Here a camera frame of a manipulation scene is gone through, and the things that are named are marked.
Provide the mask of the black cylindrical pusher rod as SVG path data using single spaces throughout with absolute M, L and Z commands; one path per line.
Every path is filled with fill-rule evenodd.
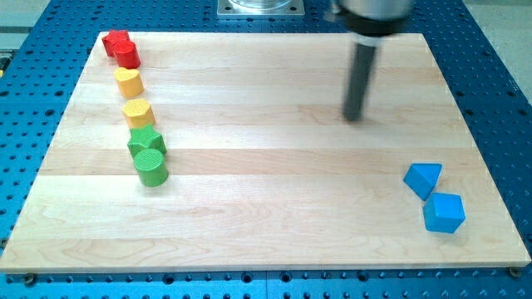
M 342 115 L 347 121 L 358 121 L 362 117 L 376 51 L 375 47 L 363 44 L 356 45 L 347 92 L 342 106 Z

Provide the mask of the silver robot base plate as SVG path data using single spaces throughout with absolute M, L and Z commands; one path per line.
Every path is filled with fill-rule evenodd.
M 218 0 L 219 17 L 303 16 L 303 0 Z

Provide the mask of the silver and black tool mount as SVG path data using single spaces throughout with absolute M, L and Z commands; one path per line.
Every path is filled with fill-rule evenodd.
M 331 9 L 356 43 L 378 47 L 381 39 L 403 29 L 413 3 L 413 0 L 332 0 Z

